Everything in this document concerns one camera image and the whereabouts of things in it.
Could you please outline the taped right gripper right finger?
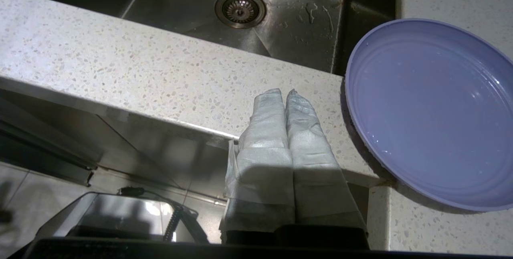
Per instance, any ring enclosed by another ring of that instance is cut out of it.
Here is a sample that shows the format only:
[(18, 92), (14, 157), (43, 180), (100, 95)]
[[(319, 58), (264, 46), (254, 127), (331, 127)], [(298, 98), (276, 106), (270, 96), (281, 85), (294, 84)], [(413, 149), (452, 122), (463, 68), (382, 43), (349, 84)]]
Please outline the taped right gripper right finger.
[(313, 105), (297, 91), (287, 95), (288, 147), (293, 159), (296, 222), (355, 228), (367, 238), (367, 227)]

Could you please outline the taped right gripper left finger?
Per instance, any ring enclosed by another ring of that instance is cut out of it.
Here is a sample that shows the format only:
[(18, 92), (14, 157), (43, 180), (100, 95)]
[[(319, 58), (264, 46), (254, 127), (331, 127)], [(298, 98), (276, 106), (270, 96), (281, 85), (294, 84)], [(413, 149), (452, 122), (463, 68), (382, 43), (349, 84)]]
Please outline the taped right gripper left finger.
[(280, 89), (255, 97), (249, 126), (238, 142), (229, 143), (224, 195), (223, 244), (246, 237), (265, 241), (294, 224), (293, 161)]

